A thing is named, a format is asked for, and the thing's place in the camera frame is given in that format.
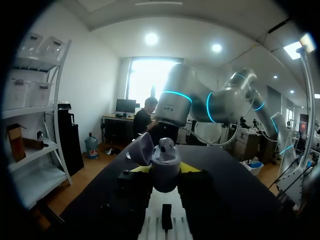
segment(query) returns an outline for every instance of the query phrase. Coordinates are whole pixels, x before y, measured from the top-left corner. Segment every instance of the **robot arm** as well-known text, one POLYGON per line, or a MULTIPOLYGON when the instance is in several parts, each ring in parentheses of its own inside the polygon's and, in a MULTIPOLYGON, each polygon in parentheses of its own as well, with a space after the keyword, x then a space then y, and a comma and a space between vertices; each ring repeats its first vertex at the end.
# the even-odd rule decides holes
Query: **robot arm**
MULTIPOLYGON (((267 136, 277 135, 277 147, 283 159, 278 175, 285 172, 284 179, 290 174, 301 173, 303 170, 295 162, 297 156, 285 120, 279 112, 270 115, 267 104, 252 87, 256 79, 251 69, 244 68, 233 74, 221 90, 212 91, 197 81, 192 67, 177 64, 159 99, 155 118, 162 123, 184 127, 191 111, 192 117, 199 122, 235 123, 241 118, 243 105, 249 102, 263 123, 267 136)), ((280 182, 278 186, 285 190, 290 184, 290 181, 280 182)), ((300 206, 302 182, 296 181, 298 184, 300 189, 295 189, 294 193, 288 190, 286 194, 300 206)))

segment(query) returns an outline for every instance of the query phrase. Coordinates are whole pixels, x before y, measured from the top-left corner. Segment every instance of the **person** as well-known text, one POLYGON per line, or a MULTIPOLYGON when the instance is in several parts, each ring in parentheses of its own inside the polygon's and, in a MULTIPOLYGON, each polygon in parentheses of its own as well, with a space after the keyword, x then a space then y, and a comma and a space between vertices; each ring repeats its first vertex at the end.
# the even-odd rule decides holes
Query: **person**
POLYGON ((144 108, 137 112, 133 120, 133 135, 134 138, 139 137, 139 134, 149 132, 158 125, 158 121, 151 121, 150 114, 156 109, 158 100, 154 97, 149 97, 144 102, 144 108))

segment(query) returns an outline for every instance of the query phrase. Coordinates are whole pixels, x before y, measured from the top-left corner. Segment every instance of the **black shirt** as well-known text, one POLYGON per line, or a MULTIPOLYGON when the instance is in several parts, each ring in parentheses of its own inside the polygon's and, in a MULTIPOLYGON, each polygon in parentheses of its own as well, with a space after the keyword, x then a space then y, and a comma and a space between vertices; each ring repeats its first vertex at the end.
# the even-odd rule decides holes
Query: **black shirt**
POLYGON ((133 120, 134 138, 139 137, 139 134, 145 132, 147 130, 147 126, 151 123, 150 115, 143 108, 138 111, 133 120))

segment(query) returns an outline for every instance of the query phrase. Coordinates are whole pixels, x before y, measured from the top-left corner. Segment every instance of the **bright window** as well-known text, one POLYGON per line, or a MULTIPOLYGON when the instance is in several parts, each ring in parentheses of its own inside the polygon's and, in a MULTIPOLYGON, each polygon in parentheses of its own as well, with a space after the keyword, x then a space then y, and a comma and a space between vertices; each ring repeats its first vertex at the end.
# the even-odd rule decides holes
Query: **bright window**
POLYGON ((293 119, 294 119, 294 111, 287 108, 285 112, 285 124, 287 125, 287 122, 293 119))
POLYGON ((128 99, 136 100, 144 108, 145 100, 155 97, 159 100, 168 80, 168 74, 178 62, 174 59, 137 59, 131 64, 128 84, 128 99))

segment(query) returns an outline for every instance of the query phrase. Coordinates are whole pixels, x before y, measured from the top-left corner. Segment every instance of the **yellow object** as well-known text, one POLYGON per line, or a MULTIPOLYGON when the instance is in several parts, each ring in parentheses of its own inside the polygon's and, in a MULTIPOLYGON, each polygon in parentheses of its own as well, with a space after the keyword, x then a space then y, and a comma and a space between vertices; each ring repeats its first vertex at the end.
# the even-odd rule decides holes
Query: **yellow object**
MULTIPOLYGON (((190 166, 184 162, 180 163, 180 169, 182 173, 188 173, 188 172, 201 172, 199 169, 194 168, 193 166, 190 166)), ((130 172, 143 172, 143 173, 148 173, 150 170, 150 165, 149 166, 138 166, 130 172)))

